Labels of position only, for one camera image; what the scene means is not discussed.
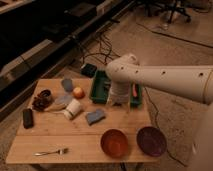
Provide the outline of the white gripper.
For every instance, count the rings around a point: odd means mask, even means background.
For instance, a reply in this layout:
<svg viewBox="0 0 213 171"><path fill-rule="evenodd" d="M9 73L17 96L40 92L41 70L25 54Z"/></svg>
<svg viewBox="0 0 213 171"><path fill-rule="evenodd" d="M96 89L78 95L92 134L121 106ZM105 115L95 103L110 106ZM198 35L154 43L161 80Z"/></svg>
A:
<svg viewBox="0 0 213 171"><path fill-rule="evenodd" d="M111 82L109 90L109 99L115 103L127 103L130 98L130 84Z"/></svg>

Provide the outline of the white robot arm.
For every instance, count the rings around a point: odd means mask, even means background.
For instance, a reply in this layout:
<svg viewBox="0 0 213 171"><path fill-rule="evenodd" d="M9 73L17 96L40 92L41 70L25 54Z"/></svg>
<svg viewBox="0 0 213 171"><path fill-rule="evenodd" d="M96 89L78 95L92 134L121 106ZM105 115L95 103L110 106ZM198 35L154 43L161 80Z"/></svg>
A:
<svg viewBox="0 0 213 171"><path fill-rule="evenodd" d="M128 102L130 85L171 93L208 105L192 144L187 171L213 171L213 65L141 66L134 54L125 54L105 68L111 79L109 100Z"/></svg>

